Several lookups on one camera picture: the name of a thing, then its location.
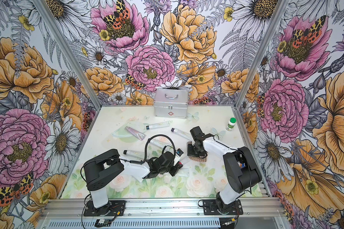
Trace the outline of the white tube dark blue cap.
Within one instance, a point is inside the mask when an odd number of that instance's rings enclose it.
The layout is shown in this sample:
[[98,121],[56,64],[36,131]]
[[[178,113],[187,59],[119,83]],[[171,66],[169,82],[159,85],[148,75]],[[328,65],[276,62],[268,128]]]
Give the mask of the white tube dark blue cap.
[[178,177],[189,177],[190,175],[190,170],[189,169],[179,169],[176,176]]

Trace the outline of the brown striped towel cloth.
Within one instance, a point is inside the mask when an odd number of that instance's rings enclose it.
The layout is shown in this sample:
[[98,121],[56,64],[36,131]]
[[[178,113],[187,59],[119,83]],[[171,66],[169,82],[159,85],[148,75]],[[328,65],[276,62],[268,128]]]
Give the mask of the brown striped towel cloth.
[[190,160],[197,161],[197,162],[206,162],[207,161],[207,154],[205,156],[199,156],[195,150],[192,142],[187,143],[187,156]]

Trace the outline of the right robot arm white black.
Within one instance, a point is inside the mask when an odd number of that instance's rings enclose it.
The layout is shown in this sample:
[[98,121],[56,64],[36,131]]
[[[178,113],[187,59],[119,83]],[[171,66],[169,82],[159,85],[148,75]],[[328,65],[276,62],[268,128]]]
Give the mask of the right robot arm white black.
[[249,148],[236,148],[205,134],[200,127],[190,130],[193,143],[187,145],[188,156],[200,159],[215,154],[223,159],[228,184],[216,195],[215,203],[203,201],[206,215],[242,214],[239,198],[262,181],[262,175]]

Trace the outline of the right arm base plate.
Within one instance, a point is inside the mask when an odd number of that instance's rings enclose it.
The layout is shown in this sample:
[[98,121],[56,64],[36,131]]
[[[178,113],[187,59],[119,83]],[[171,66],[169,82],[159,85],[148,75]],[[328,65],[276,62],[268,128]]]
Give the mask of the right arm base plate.
[[243,208],[240,200],[236,200],[230,204],[225,204],[220,199],[203,199],[202,208],[204,215],[243,215]]

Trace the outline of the white tube red cap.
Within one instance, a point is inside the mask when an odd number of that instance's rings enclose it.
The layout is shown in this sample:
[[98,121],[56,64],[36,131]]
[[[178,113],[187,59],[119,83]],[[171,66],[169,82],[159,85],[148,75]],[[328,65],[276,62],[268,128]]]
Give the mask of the white tube red cap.
[[178,168],[182,168],[189,161],[190,161],[190,158],[187,154],[182,154],[181,156],[177,155],[177,161],[175,165]]

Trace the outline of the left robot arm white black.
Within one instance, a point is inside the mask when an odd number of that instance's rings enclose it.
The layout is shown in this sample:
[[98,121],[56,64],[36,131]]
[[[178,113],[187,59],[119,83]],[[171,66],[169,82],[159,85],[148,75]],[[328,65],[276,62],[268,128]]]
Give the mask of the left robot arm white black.
[[121,155],[118,150],[111,149],[90,159],[84,164],[83,169],[93,207],[100,209],[108,205],[106,185],[115,181],[119,174],[130,175],[139,182],[165,173],[173,177],[183,167],[180,162],[183,154],[181,149],[173,153],[173,149],[167,146],[160,156],[145,159],[148,155],[143,152],[124,150]]

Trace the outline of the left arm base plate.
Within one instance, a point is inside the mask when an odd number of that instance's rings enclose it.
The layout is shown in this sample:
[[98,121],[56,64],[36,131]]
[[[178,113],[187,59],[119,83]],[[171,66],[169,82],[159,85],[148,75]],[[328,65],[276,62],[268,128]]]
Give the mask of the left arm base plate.
[[125,200],[111,200],[105,206],[96,208],[93,200],[89,200],[85,205],[83,216],[85,217],[114,217],[123,216],[125,211]]

